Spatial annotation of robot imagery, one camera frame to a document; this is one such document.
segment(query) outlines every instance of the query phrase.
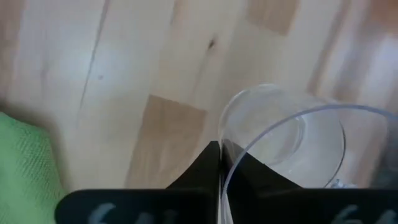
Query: black object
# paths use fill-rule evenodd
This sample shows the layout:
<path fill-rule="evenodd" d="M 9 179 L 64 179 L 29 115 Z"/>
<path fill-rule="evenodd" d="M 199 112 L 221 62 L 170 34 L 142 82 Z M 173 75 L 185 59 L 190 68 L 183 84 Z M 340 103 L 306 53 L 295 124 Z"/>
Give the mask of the black object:
<path fill-rule="evenodd" d="M 237 152 L 243 149 L 234 145 Z M 58 224 L 215 224 L 221 185 L 233 159 L 210 142 L 167 189 L 84 190 L 57 206 Z M 229 183 L 235 224 L 397 223 L 398 191 L 302 189 L 246 154 Z"/>

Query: clear plastic cup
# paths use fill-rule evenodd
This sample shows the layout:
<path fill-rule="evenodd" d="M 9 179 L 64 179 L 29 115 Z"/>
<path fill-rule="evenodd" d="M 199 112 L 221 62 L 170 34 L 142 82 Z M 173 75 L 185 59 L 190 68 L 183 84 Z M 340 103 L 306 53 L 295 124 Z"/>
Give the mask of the clear plastic cup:
<path fill-rule="evenodd" d="M 244 153 L 304 188 L 391 188 L 398 183 L 395 132 L 396 116 L 368 106 L 268 84 L 242 91 L 219 125 L 220 146 L 234 164 L 223 189 L 223 223 L 226 190 Z"/>

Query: green cloth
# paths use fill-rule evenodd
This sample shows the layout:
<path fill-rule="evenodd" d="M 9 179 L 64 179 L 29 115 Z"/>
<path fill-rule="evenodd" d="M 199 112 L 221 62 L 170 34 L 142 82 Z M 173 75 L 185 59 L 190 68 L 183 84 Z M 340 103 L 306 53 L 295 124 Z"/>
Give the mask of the green cloth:
<path fill-rule="evenodd" d="M 55 223 L 63 196 L 48 134 L 0 113 L 0 224 Z"/>

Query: wooden floor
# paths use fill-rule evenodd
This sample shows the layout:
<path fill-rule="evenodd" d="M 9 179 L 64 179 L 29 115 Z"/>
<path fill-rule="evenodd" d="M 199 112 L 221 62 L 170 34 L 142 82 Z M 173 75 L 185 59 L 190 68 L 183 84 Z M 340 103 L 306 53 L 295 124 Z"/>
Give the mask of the wooden floor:
<path fill-rule="evenodd" d="M 397 112 L 394 4 L 0 0 L 2 109 L 50 132 L 68 190 L 166 187 L 253 85 Z"/>

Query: green microfiber towel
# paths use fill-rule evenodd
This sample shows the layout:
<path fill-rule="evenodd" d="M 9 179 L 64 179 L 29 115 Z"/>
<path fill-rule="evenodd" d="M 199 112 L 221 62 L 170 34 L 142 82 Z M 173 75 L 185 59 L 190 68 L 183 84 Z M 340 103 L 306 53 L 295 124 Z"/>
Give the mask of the green microfiber towel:
<path fill-rule="evenodd" d="M 55 223 L 64 195 L 48 134 L 0 113 L 0 224 Z"/>

